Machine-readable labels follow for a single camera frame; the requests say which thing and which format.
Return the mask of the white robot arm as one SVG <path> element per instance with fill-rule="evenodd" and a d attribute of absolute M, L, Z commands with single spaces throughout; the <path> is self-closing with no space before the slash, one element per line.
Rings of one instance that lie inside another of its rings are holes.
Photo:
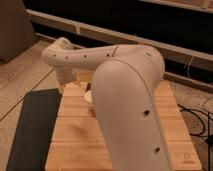
<path fill-rule="evenodd" d="M 42 58 L 61 84 L 76 79 L 76 68 L 94 72 L 92 104 L 115 171 L 174 171 L 154 97 L 165 72 L 156 48 L 120 44 L 75 50 L 59 38 Z"/>

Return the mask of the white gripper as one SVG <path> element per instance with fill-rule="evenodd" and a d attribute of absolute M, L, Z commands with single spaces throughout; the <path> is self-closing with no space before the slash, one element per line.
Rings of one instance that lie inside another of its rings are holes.
<path fill-rule="evenodd" d="M 55 69 L 56 79 L 60 83 L 59 84 L 59 92 L 63 94 L 65 89 L 65 84 L 73 82 L 77 79 L 76 72 L 71 67 L 57 67 Z"/>

